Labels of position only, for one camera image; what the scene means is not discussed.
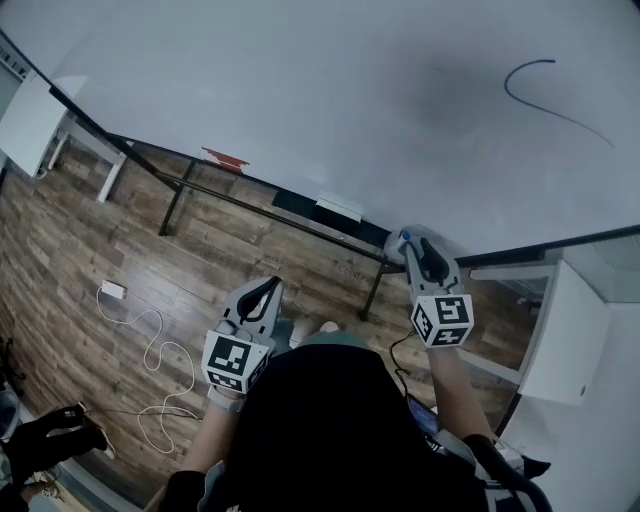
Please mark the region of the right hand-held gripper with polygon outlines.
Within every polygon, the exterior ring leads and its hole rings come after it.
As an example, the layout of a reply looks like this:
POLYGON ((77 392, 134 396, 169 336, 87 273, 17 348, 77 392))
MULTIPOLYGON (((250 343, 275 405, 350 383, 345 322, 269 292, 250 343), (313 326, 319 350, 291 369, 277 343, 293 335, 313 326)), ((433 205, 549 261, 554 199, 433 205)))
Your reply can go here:
POLYGON ((464 292, 460 283, 457 262, 440 246, 422 237, 420 263, 413 244, 405 238, 401 242, 399 252, 404 256, 411 289, 410 321, 415 333, 425 347, 463 345, 474 327, 474 312, 471 295, 464 292))

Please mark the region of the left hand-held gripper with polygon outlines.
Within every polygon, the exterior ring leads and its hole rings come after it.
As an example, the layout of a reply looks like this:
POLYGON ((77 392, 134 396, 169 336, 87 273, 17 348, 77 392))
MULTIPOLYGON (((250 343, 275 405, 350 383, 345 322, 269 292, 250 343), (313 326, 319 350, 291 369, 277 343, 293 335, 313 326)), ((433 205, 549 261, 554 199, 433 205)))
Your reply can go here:
POLYGON ((260 324, 261 335, 252 341, 227 337, 209 330, 201 369, 209 384, 207 397, 228 411, 241 411, 250 388, 257 382, 274 351, 271 337, 280 312, 282 281, 277 276, 250 281, 232 291, 222 317, 234 324, 260 324))

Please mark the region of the person's left hand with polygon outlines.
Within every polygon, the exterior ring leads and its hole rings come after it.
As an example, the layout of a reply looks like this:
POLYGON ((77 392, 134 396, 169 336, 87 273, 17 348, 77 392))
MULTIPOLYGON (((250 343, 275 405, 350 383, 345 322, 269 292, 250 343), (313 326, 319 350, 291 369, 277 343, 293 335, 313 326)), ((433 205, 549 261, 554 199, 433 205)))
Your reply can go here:
POLYGON ((215 331, 223 336, 233 336, 246 342, 252 341, 252 335, 248 331, 238 328, 233 322, 226 319, 223 319, 218 323, 215 331))

